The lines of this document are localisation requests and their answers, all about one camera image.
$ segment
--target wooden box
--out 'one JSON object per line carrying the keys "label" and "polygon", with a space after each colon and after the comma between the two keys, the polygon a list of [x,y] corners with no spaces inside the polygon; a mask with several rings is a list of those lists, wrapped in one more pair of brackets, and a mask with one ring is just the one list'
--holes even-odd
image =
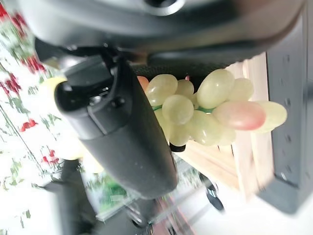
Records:
{"label": "wooden box", "polygon": [[[227,67],[235,78],[249,78],[254,85],[254,100],[268,100],[265,53]],[[202,146],[189,141],[177,153],[208,178],[237,188],[245,197],[257,193],[274,177],[271,134],[237,131],[230,146]]]}

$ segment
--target black object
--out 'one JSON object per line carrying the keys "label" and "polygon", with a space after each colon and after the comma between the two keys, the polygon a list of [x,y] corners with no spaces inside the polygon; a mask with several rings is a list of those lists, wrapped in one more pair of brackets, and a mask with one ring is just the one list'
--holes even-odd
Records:
{"label": "black object", "polygon": [[270,100],[285,106],[288,118],[272,131],[275,178],[260,197],[296,213],[313,190],[313,2],[295,29],[267,52]]}
{"label": "black object", "polygon": [[157,199],[134,200],[130,205],[126,207],[127,214],[133,223],[141,228],[146,228],[153,217],[161,212],[162,208]]}
{"label": "black object", "polygon": [[89,234],[97,224],[96,214],[77,170],[78,165],[78,160],[64,160],[61,179],[44,187],[58,198],[62,232],[65,235]]}
{"label": "black object", "polygon": [[[85,187],[80,172],[79,161],[65,160],[62,167],[60,180],[54,180],[44,186],[47,191],[55,193],[59,204],[59,216],[63,235],[151,235],[152,226],[137,226],[132,222],[128,210],[123,208],[105,223],[96,219],[96,214],[87,198]],[[146,203],[135,201],[130,206],[138,203],[141,215],[148,218],[148,210],[154,208],[152,200]]]}
{"label": "black object", "polygon": [[183,145],[183,146],[175,146],[175,145],[173,145],[173,144],[170,143],[170,148],[171,148],[171,151],[172,151],[172,152],[180,153],[180,152],[185,151],[186,145]]}
{"label": "black object", "polygon": [[206,186],[206,196],[209,202],[214,206],[218,211],[224,211],[224,206],[220,199],[217,196],[216,188],[212,182],[202,173],[199,173],[199,177],[202,183]]}
{"label": "black object", "polygon": [[259,54],[293,28],[304,0],[18,0],[41,40],[75,49],[111,46],[149,79],[170,73],[204,79]]}
{"label": "black object", "polygon": [[[57,86],[55,101],[82,143],[128,191],[146,199],[172,191],[177,176],[171,150],[125,59],[106,48],[66,51],[58,59],[68,56],[77,63],[64,67],[68,82]],[[96,82],[85,83],[86,70]]]}

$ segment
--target green leaf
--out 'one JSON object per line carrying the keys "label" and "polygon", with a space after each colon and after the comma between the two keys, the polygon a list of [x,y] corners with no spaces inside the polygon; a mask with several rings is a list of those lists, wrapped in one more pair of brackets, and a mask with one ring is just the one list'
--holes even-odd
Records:
{"label": "green leaf", "polygon": [[39,84],[42,84],[44,82],[44,78],[42,76],[40,76],[39,78]]}
{"label": "green leaf", "polygon": [[27,218],[27,219],[30,218],[30,212],[29,212],[29,210],[26,211],[26,218]]}
{"label": "green leaf", "polygon": [[22,220],[22,217],[21,217],[21,226],[22,226],[22,229],[24,229],[24,222]]}
{"label": "green leaf", "polygon": [[10,183],[10,185],[16,186],[16,185],[17,185],[16,180],[13,180],[13,181]]}
{"label": "green leaf", "polygon": [[9,189],[5,186],[5,182],[3,182],[2,188],[3,188],[5,191],[8,191],[8,190],[9,190]]}

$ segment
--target yellow object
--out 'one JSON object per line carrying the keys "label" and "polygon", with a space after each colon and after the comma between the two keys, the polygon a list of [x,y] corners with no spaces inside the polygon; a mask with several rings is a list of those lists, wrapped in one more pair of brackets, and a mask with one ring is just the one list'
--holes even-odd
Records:
{"label": "yellow object", "polygon": [[169,141],[171,135],[171,124],[164,118],[162,109],[155,110],[155,116],[163,130],[166,140]]}
{"label": "yellow object", "polygon": [[247,101],[254,93],[253,84],[249,79],[235,79],[233,89],[231,90],[228,100],[230,101]]}
{"label": "yellow object", "polygon": [[190,138],[186,125],[172,125],[170,143],[175,146],[184,146]]}
{"label": "yellow object", "polygon": [[83,166],[87,172],[94,174],[98,174],[104,171],[101,164],[86,148],[84,149]]}
{"label": "yellow object", "polygon": [[210,146],[221,140],[223,127],[212,114],[195,110],[186,126],[191,138],[200,144]]}
{"label": "yellow object", "polygon": [[164,118],[171,124],[184,125],[191,119],[194,106],[190,99],[174,94],[165,100],[162,112]]}
{"label": "yellow object", "polygon": [[177,86],[177,79],[173,75],[160,74],[154,77],[145,91],[150,105],[162,105],[167,97],[175,94]]}
{"label": "yellow object", "polygon": [[211,72],[201,83],[197,99],[201,107],[212,109],[222,104],[234,86],[235,78],[227,70]]}
{"label": "yellow object", "polygon": [[175,94],[180,94],[191,99],[194,91],[194,85],[191,83],[191,81],[184,79],[178,81],[178,87]]}
{"label": "yellow object", "polygon": [[287,110],[281,104],[272,101],[257,101],[266,113],[264,124],[256,129],[256,133],[271,132],[276,127],[282,125],[287,120]]}

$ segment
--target pink grape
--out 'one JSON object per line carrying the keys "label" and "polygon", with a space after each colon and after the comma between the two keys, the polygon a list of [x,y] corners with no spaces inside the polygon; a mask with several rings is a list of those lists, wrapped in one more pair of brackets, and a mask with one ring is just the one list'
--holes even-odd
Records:
{"label": "pink grape", "polygon": [[224,126],[235,130],[251,131],[266,120],[262,106],[250,101],[230,101],[214,109],[213,115]]}
{"label": "pink grape", "polygon": [[138,81],[139,81],[142,89],[145,91],[149,85],[148,79],[144,76],[137,76],[137,78],[138,78]]}

